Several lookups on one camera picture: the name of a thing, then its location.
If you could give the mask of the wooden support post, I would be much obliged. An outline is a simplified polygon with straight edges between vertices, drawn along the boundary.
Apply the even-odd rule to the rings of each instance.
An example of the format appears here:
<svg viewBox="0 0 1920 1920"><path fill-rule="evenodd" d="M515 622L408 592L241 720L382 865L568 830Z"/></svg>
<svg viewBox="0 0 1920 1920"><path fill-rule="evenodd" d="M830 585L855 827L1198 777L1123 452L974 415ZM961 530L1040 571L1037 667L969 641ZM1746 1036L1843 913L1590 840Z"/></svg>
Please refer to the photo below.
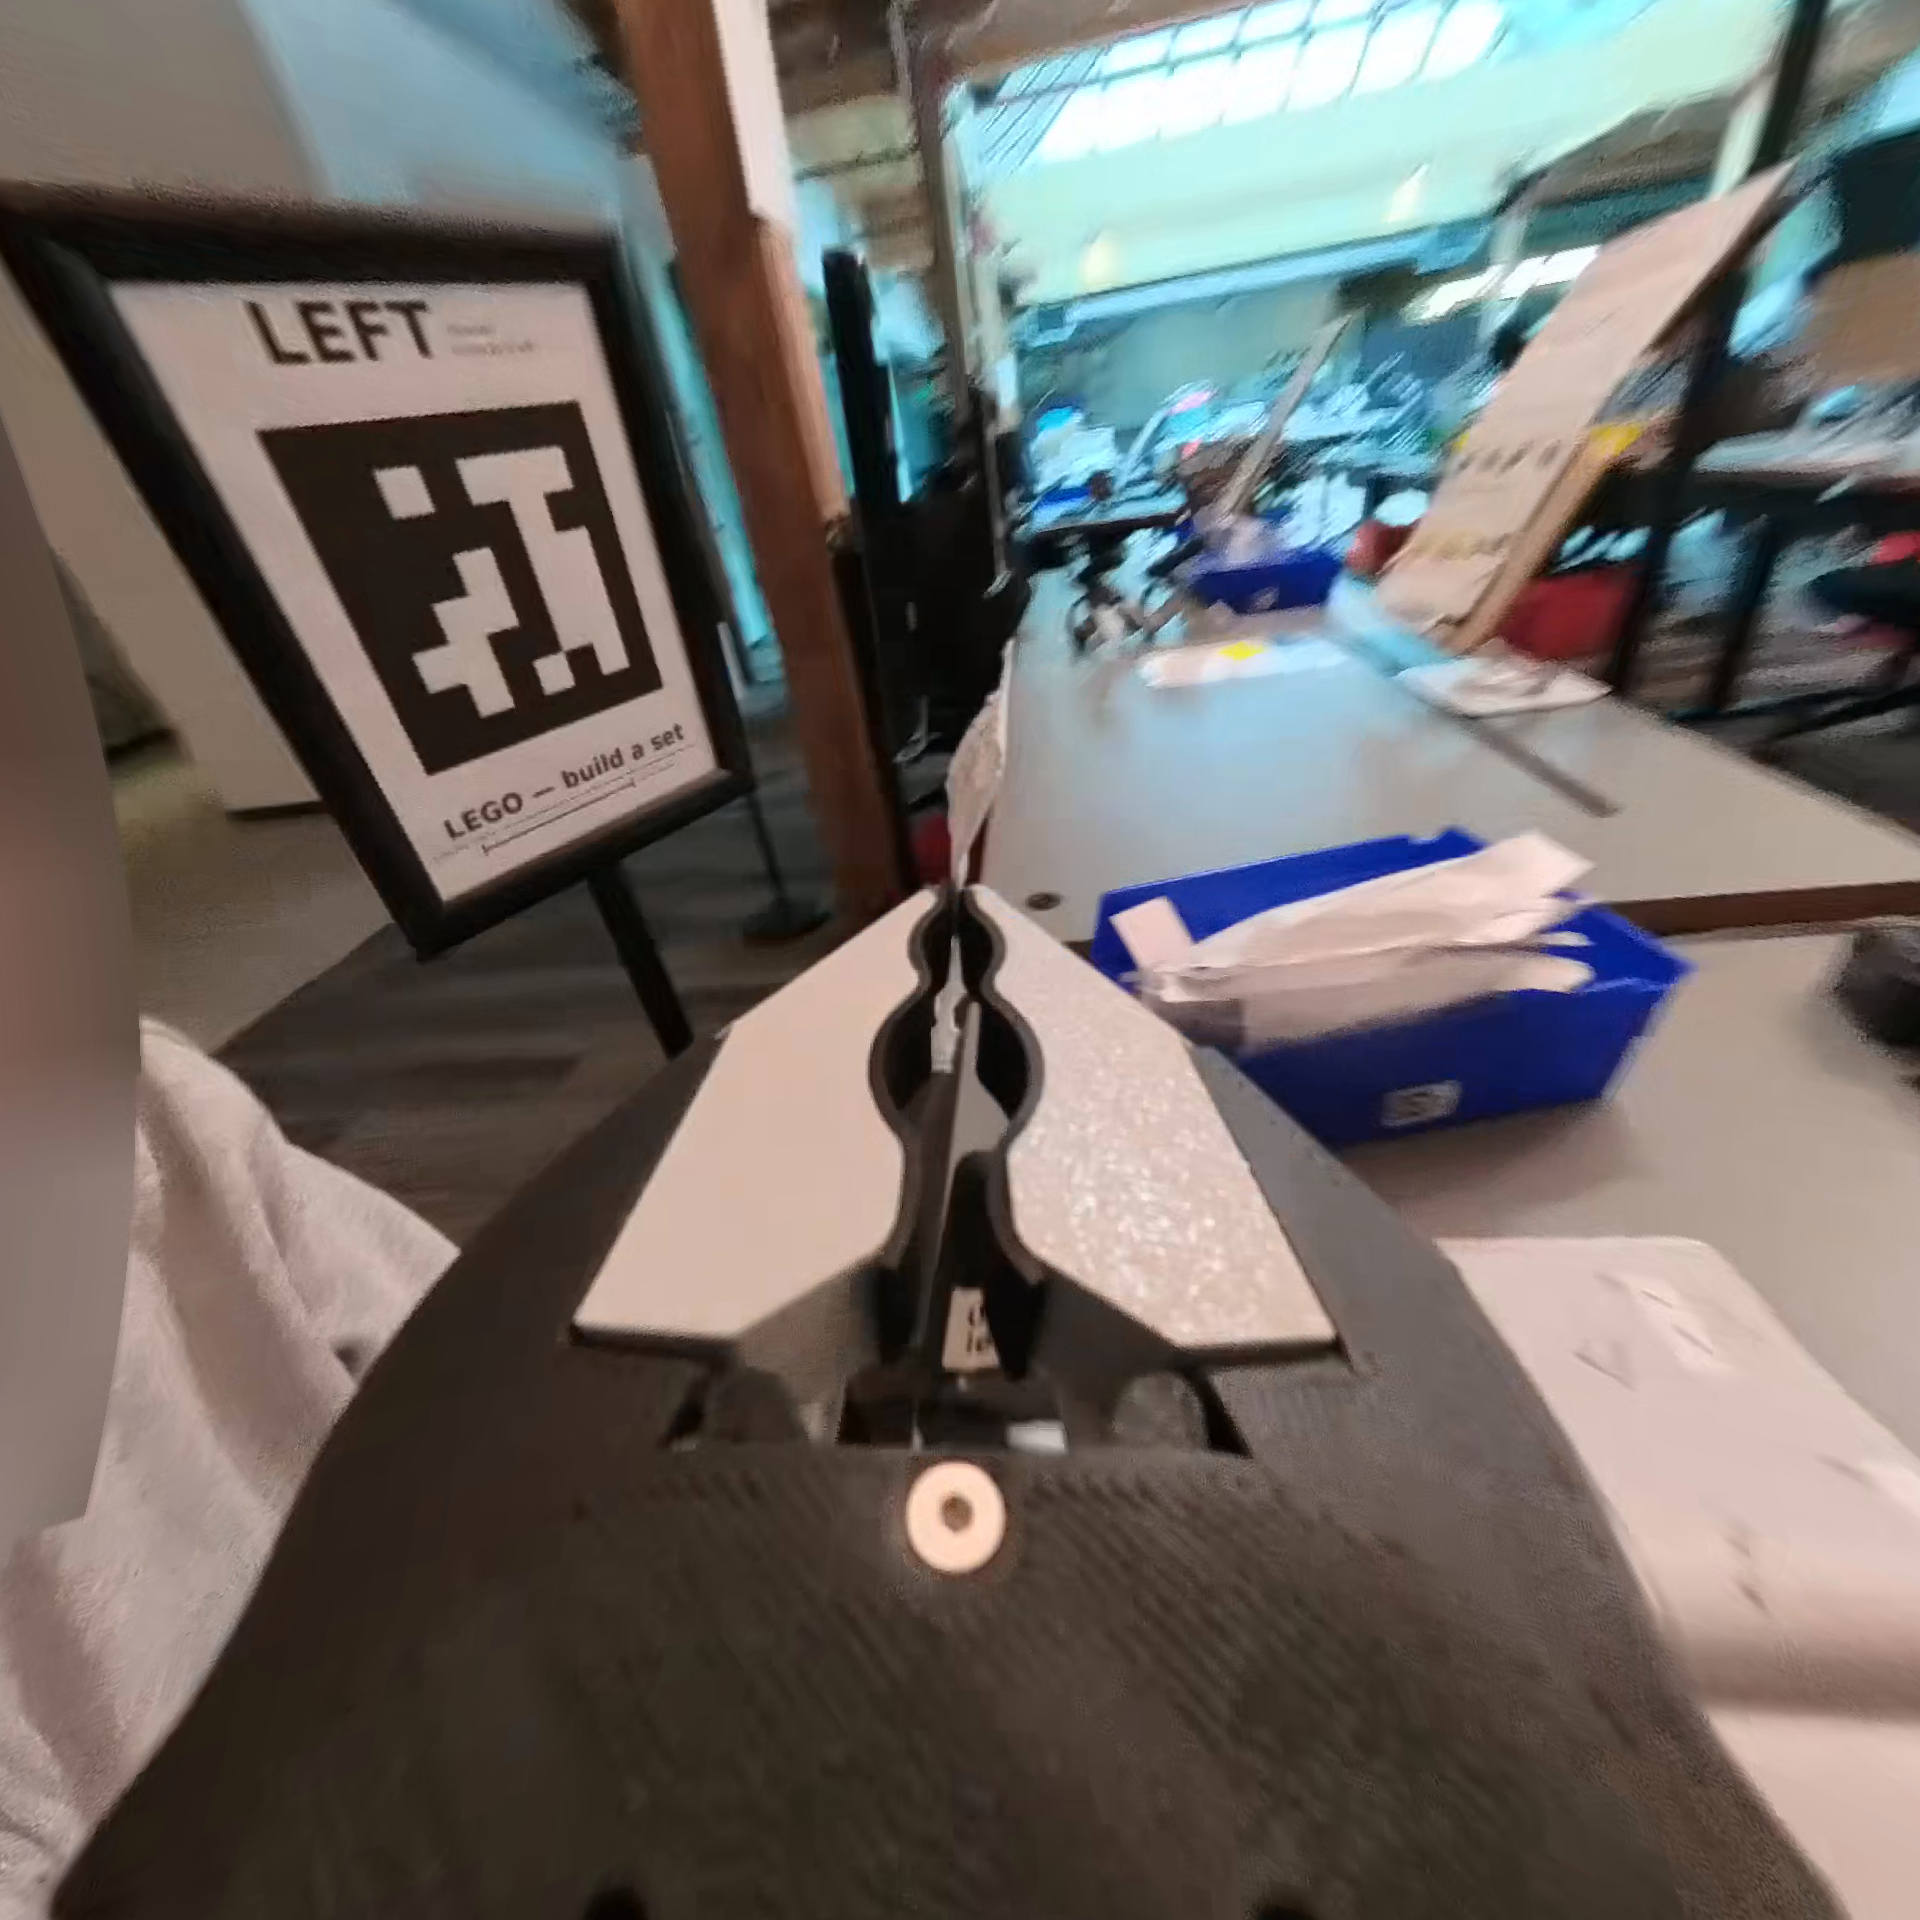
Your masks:
<svg viewBox="0 0 1920 1920"><path fill-rule="evenodd" d="M855 934L913 892L914 870L834 562L848 495L801 282L766 6L618 2L616 22L784 662L833 924Z"/></svg>

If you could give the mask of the blue plastic bin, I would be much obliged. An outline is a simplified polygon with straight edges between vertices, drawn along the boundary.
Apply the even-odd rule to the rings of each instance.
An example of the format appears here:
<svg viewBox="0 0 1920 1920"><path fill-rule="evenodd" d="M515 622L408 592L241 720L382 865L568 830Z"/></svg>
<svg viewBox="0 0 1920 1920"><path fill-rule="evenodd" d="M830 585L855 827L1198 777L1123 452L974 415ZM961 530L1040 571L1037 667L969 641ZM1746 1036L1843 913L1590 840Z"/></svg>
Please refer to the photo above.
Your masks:
<svg viewBox="0 0 1920 1920"><path fill-rule="evenodd" d="M1090 960L1137 994L1126 980L1128 956L1114 927L1126 908L1168 896L1189 931L1210 937L1274 905L1488 847L1461 830L1391 834L1119 887L1099 898ZM1597 980L1581 993L1511 993L1408 1024L1267 1049L1195 1044L1237 1065L1325 1145L1367 1145L1594 1105L1609 1096L1635 1047L1689 979L1691 963L1586 898L1586 876L1569 889L1578 903L1569 928L1590 937L1597 967Z"/></svg>
<svg viewBox="0 0 1920 1920"><path fill-rule="evenodd" d="M1338 546L1281 546L1251 561L1205 556L1191 566L1186 591L1200 607L1261 617L1321 609L1343 571Z"/></svg>

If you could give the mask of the black framed marker sign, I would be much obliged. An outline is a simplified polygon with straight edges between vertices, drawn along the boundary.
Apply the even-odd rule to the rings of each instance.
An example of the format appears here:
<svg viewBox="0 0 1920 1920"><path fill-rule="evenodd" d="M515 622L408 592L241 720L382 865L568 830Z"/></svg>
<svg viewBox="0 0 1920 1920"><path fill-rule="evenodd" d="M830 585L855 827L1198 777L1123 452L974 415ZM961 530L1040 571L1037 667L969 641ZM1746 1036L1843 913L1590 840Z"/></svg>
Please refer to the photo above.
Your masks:
<svg viewBox="0 0 1920 1920"><path fill-rule="evenodd" d="M422 958L743 800L705 510L618 235L8 186L6 263Z"/></svg>

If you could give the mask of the instruction booklet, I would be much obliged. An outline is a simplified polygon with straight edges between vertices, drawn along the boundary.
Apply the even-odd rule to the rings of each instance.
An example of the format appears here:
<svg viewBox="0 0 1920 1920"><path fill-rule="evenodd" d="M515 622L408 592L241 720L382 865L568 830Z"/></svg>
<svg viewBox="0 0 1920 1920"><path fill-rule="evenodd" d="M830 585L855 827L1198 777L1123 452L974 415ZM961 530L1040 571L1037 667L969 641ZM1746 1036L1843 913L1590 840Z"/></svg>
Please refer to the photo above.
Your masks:
<svg viewBox="0 0 1920 1920"><path fill-rule="evenodd" d="M1445 1239L1720 1708L1915 1722L1915 1454L1696 1239Z"/></svg>

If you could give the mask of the wood-backed poster board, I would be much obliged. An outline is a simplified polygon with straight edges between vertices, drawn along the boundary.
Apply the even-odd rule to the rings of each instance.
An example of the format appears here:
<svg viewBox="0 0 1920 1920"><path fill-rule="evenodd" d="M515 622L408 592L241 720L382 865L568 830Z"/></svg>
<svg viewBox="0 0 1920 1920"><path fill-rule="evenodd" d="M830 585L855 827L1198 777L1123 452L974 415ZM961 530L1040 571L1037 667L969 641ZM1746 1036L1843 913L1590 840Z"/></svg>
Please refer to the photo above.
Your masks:
<svg viewBox="0 0 1920 1920"><path fill-rule="evenodd" d="M1793 168L1602 247L1529 339L1377 583L1379 611L1455 657L1480 652L1545 569L1622 441L1602 415L1779 217Z"/></svg>

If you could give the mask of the small clear plastic parts bag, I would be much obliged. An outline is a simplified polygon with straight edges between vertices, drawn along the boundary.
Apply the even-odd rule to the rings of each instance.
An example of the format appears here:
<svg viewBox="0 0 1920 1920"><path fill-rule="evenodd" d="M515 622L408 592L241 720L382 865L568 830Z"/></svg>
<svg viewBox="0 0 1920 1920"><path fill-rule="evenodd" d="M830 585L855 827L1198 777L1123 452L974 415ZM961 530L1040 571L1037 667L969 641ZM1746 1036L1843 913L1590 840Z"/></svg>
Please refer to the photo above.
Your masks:
<svg viewBox="0 0 1920 1920"><path fill-rule="evenodd" d="M961 736L946 777L950 860L913 952L929 974L914 1019L927 1036L906 1062L927 1067L913 1118L919 1198L913 1202L909 1272L919 1291L911 1355L931 1394L968 1394L989 1374L942 1374L939 1337L954 1283L989 1291L989 1313L1021 1342L1016 1260L1006 1208L1006 1144L1027 1096L1025 1043L1001 999L1006 960L1001 902L974 883L977 854L1001 792L1006 703L999 694Z"/></svg>

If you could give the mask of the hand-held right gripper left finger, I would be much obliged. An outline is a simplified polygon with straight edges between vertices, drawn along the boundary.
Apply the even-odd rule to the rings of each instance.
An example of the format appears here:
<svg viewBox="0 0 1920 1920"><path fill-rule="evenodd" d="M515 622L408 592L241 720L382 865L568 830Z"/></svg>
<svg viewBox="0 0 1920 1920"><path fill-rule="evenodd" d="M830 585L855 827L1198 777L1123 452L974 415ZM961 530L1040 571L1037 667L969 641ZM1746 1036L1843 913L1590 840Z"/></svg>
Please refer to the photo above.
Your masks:
<svg viewBox="0 0 1920 1920"><path fill-rule="evenodd" d="M734 1019L574 1313L603 1339L743 1342L850 1280L906 1201L889 1024L927 990L925 889Z"/></svg>

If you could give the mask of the black battery charging case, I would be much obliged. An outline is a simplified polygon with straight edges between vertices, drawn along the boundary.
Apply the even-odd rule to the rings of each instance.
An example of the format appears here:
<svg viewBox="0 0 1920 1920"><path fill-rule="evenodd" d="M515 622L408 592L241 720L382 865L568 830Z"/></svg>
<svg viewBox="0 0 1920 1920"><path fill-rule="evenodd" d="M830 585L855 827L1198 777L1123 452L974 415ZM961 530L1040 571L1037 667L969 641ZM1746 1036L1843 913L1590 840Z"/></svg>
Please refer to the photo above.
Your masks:
<svg viewBox="0 0 1920 1920"><path fill-rule="evenodd" d="M1918 921L1883 919L1853 934L1834 998L1873 1043L1918 1054Z"/></svg>

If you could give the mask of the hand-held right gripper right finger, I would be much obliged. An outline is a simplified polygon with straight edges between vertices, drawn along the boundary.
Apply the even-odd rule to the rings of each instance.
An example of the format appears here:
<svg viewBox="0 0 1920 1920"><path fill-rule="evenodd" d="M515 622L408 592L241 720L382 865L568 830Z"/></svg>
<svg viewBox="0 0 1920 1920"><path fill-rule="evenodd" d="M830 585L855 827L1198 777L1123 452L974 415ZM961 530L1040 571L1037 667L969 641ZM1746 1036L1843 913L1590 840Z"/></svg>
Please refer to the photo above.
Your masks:
<svg viewBox="0 0 1920 1920"><path fill-rule="evenodd" d="M1003 1137L1021 1251L1175 1353L1325 1353L1335 1326L1193 1047L990 887L981 1002L1025 1090Z"/></svg>

